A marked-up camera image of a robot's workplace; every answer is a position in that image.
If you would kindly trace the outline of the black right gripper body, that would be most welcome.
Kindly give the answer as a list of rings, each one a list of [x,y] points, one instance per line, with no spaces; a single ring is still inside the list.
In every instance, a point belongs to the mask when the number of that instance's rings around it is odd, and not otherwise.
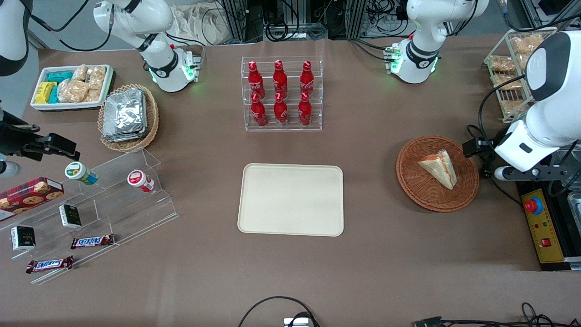
[[[35,134],[40,128],[17,118],[16,116],[0,110],[0,152],[10,157],[17,156],[41,161],[43,155],[51,151],[44,143],[39,141],[41,136]]]

